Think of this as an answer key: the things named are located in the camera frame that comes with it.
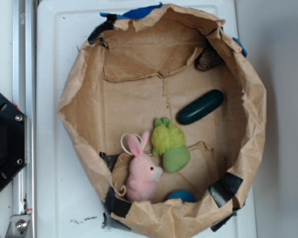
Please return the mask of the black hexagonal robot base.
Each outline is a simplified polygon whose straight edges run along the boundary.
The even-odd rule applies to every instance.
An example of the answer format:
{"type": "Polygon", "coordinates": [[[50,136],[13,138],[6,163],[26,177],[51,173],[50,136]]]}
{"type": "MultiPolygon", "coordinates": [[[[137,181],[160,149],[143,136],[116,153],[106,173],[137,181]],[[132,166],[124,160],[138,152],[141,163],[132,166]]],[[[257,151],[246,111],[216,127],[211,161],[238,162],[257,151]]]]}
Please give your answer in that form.
{"type": "Polygon", "coordinates": [[[25,119],[0,92],[0,192],[26,164],[25,119]]]}

